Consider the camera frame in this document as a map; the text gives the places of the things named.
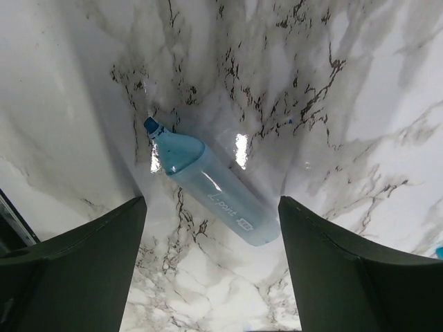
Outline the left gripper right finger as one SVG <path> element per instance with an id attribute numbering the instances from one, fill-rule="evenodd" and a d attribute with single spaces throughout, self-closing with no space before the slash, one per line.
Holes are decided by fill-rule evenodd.
<path id="1" fill-rule="evenodd" d="M 278 212 L 303 331 L 441 331 L 442 262 L 394 250 L 283 196 Z"/>

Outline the light blue eraser block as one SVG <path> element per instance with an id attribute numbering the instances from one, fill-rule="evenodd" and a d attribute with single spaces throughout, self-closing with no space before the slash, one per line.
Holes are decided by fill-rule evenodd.
<path id="1" fill-rule="evenodd" d="M 435 254 L 436 254 L 438 259 L 443 259 L 443 247 L 440 246 L 439 248 L 437 248 L 435 250 Z"/>

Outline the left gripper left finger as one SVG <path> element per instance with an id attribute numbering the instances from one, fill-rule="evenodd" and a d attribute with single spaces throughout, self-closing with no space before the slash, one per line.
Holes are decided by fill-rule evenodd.
<path id="1" fill-rule="evenodd" d="M 136 197 L 1 256 L 1 330 L 119 331 L 146 212 Z"/>

